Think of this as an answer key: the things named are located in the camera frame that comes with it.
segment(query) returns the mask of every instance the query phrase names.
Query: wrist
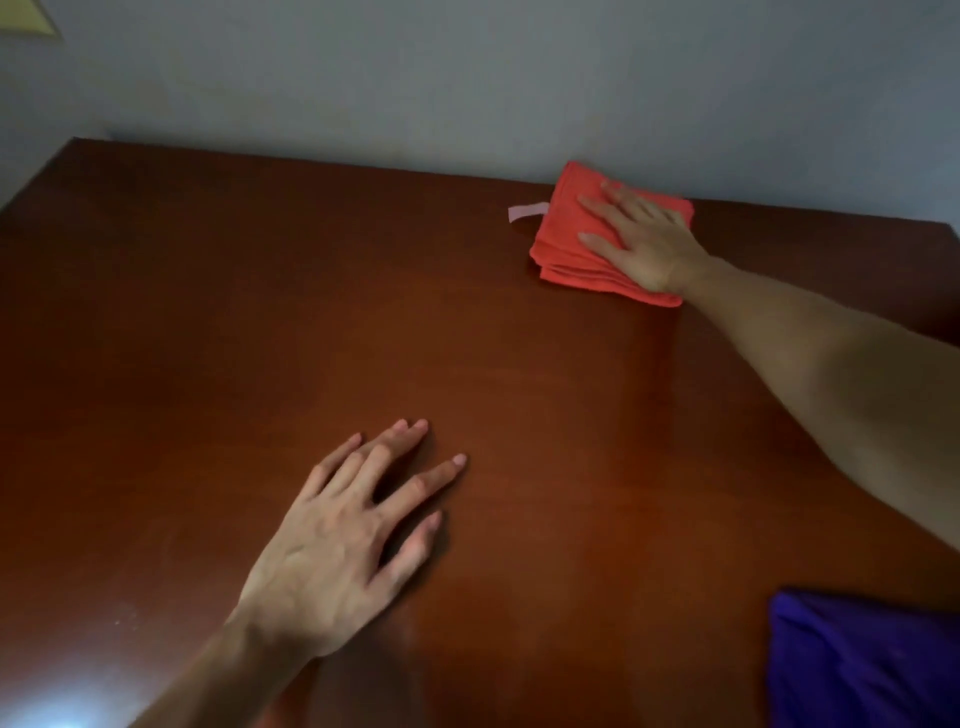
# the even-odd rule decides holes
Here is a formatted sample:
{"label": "wrist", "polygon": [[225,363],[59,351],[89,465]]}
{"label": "wrist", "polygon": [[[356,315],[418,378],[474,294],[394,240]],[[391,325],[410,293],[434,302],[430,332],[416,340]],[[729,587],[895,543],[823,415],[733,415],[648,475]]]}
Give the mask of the wrist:
{"label": "wrist", "polygon": [[299,671],[312,658],[307,640],[285,635],[258,618],[249,604],[238,606],[221,630],[223,639],[245,660]]}
{"label": "wrist", "polygon": [[685,299],[695,298],[711,279],[732,267],[723,258],[697,255],[677,266],[671,277],[672,292]]}

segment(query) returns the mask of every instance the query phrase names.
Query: red cloth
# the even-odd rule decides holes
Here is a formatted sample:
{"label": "red cloth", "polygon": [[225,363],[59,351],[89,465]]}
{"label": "red cloth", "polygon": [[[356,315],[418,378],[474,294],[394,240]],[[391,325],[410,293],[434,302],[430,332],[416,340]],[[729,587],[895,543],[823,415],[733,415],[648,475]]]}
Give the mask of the red cloth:
{"label": "red cloth", "polygon": [[[679,296],[665,293],[651,293],[640,288],[632,280],[620,273],[599,255],[584,248],[577,237],[580,232],[595,232],[603,235],[614,245],[620,245],[616,231],[577,202],[580,195],[594,200],[603,200],[600,183],[606,178],[583,164],[568,162],[564,172],[557,180],[550,209],[543,218],[534,247],[530,249],[532,257],[540,266],[540,277],[561,285],[574,288],[586,288],[589,291],[618,293],[621,296],[652,303],[653,305],[678,306],[684,302]],[[693,219],[693,205],[689,200],[658,195],[654,192],[634,192],[646,200],[666,209],[679,212],[686,224]]]}

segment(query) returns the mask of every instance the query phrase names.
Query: yellow paper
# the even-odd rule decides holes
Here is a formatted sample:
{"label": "yellow paper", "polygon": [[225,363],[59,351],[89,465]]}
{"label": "yellow paper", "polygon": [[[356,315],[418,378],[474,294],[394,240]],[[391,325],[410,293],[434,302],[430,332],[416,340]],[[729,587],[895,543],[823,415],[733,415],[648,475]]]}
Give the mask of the yellow paper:
{"label": "yellow paper", "polygon": [[0,0],[0,31],[57,34],[34,0]]}

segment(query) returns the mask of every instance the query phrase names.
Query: finger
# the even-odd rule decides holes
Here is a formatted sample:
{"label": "finger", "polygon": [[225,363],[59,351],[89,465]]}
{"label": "finger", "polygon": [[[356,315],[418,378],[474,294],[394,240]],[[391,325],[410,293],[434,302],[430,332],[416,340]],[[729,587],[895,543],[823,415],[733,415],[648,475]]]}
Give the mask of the finger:
{"label": "finger", "polygon": [[441,463],[433,470],[414,475],[401,485],[396,493],[388,497],[377,510],[389,530],[409,516],[415,508],[425,500],[433,497],[447,484],[453,481],[467,464],[467,456],[454,455],[450,460]]}
{"label": "finger", "polygon": [[654,220],[667,220],[669,222],[673,222],[670,219],[670,212],[659,206],[653,200],[641,199],[641,201],[643,202],[643,206],[646,207],[650,213],[650,217],[652,217]]}
{"label": "finger", "polygon": [[631,220],[641,223],[650,219],[650,211],[643,203],[644,201],[633,191],[624,186],[616,186],[609,180],[604,181],[600,186],[611,202],[622,209]]}
{"label": "finger", "polygon": [[347,486],[348,495],[361,503],[368,502],[373,497],[373,490],[387,469],[415,448],[426,434],[429,425],[426,420],[417,420],[412,427],[404,432],[396,433],[393,437],[378,444],[370,451],[364,460],[360,471]]}
{"label": "finger", "polygon": [[587,250],[605,258],[617,268],[622,268],[630,255],[627,251],[617,248],[610,240],[601,235],[594,235],[592,232],[581,232],[577,237],[580,238],[580,242],[584,244]]}
{"label": "finger", "polygon": [[337,469],[343,464],[344,460],[357,449],[357,446],[359,446],[362,441],[363,436],[359,432],[351,435],[349,440],[315,465],[309,477],[307,477],[306,482],[303,484],[303,487],[300,488],[300,492],[294,502],[300,503],[309,500],[319,493],[330,477],[337,472]]}
{"label": "finger", "polygon": [[417,573],[417,569],[429,558],[434,537],[442,522],[443,516],[437,511],[418,523],[413,533],[407,536],[400,546],[396,556],[371,579],[370,593],[378,612],[386,609],[403,589],[403,585],[410,581],[410,577]]}
{"label": "finger", "polygon": [[340,470],[333,475],[333,478],[324,488],[324,495],[326,497],[334,497],[343,493],[349,484],[353,482],[353,478],[360,472],[361,466],[372,450],[377,445],[389,442],[392,437],[396,437],[399,433],[405,432],[407,427],[406,420],[397,420],[393,425],[387,427],[387,429],[370,440],[366,445],[354,452],[347,458],[347,461],[341,466]]}
{"label": "finger", "polygon": [[617,206],[591,200],[589,197],[584,197],[583,195],[578,197],[577,200],[580,201],[580,204],[587,212],[609,223],[620,235],[626,235],[630,231],[630,226],[634,223],[629,217],[623,214],[623,211]]}

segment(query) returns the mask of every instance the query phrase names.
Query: hand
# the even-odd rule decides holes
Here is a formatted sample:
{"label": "hand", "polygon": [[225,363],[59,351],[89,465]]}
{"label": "hand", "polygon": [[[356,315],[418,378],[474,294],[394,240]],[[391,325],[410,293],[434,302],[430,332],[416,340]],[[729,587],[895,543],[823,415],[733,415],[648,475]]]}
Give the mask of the hand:
{"label": "hand", "polygon": [[380,477],[426,434],[426,420],[405,420],[361,447],[353,435],[307,478],[247,579],[234,613],[271,641],[293,644],[305,658],[343,646],[391,601],[426,561],[441,513],[427,516],[383,569],[377,563],[396,525],[463,469],[456,455],[415,475],[379,505]]}
{"label": "hand", "polygon": [[581,232],[584,247],[604,257],[648,291],[682,295],[683,281],[691,269],[710,260],[684,224],[684,218],[638,197],[626,187],[604,182],[603,191],[612,205],[587,197],[581,197],[580,204],[619,233],[623,248],[600,235]]}

